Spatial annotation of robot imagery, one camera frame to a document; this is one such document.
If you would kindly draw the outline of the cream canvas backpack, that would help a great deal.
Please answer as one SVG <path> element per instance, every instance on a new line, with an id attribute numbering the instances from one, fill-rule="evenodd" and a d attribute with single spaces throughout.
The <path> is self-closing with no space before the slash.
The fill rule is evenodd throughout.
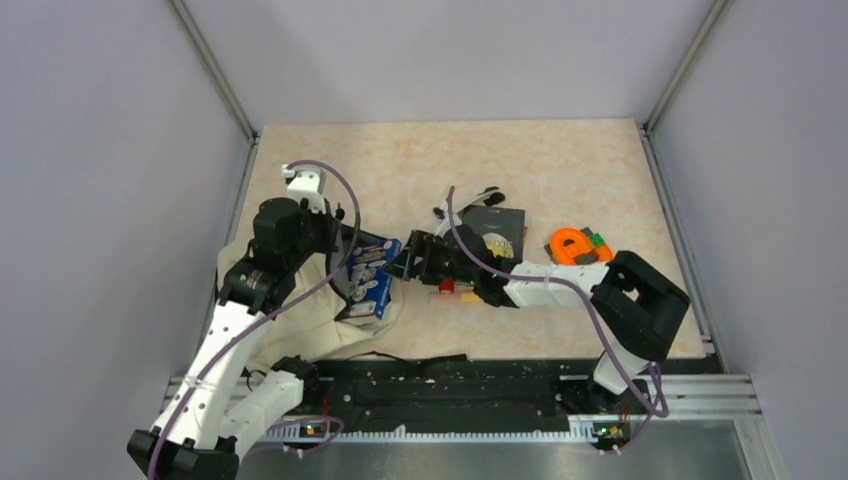
<path id="1" fill-rule="evenodd" d="M 487 187 L 480 195 L 466 202 L 469 206 L 493 206 L 504 201 L 499 187 Z M 217 256 L 217 273 L 223 275 L 244 256 L 247 240 L 227 244 Z M 308 260 L 296 274 L 296 288 L 291 299 L 305 293 L 308 288 L 327 276 L 338 259 L 329 263 L 321 255 Z M 405 302 L 400 280 L 391 280 L 387 290 L 387 306 L 379 317 L 375 313 L 365 316 L 353 314 L 353 273 L 339 273 L 334 279 L 298 305 L 278 315 L 267 323 L 268 328 L 258 337 L 246 357 L 245 369 L 267 372 L 271 365 L 286 356 L 301 355 L 306 360 L 328 358 L 353 345 L 380 338 L 401 317 Z"/>

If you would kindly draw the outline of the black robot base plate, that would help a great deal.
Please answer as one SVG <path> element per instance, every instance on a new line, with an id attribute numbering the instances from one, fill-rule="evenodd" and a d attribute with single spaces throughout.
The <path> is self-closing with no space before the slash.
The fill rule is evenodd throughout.
<path id="1" fill-rule="evenodd" d="M 565 432 L 579 415 L 645 414 L 645 381 L 638 396 L 616 396 L 590 381 L 591 365 L 464 355 L 323 360 L 306 370 L 303 399 L 289 414 L 338 417 L 347 433 L 415 434 Z"/>

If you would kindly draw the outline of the blue illustrated book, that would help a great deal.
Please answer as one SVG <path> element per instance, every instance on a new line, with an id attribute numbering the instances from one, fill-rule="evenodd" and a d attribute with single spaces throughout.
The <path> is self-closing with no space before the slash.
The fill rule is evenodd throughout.
<path id="1" fill-rule="evenodd" d="M 392 276 L 384 271 L 400 252 L 395 238 L 358 245 L 347 261 L 346 306 L 336 320 L 354 326 L 382 322 L 391 301 Z"/>

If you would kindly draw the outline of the black hardcover book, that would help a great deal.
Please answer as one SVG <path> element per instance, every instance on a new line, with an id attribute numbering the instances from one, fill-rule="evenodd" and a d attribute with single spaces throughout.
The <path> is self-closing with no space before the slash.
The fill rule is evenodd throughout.
<path id="1" fill-rule="evenodd" d="M 472 205 L 463 210 L 462 223 L 482 236 L 494 255 L 522 260 L 526 213 L 501 206 Z"/>

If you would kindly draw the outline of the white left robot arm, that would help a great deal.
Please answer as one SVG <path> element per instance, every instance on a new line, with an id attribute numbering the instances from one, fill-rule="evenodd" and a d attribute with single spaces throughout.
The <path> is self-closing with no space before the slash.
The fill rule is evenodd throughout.
<path id="1" fill-rule="evenodd" d="M 264 201 L 244 254 L 223 275 L 211 324 L 181 386 L 154 424 L 136 430 L 127 452 L 149 479 L 233 479 L 251 448 L 283 414 L 308 413 L 320 386 L 296 371 L 273 371 L 237 404 L 231 396 L 254 345 L 298 297 L 296 273 L 315 254 L 341 244 L 341 207 L 306 200 Z"/>

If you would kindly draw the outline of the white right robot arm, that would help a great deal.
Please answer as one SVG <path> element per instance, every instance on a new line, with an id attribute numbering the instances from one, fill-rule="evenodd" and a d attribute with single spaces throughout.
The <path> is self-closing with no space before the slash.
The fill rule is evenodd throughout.
<path id="1" fill-rule="evenodd" d="M 677 284 L 632 251 L 587 265 L 538 264 L 492 252 L 461 225 L 443 236 L 412 231 L 384 272 L 399 280 L 468 285 L 499 308 L 583 307 L 603 353 L 586 385 L 589 404 L 612 412 L 643 371 L 664 361 L 691 305 Z"/>

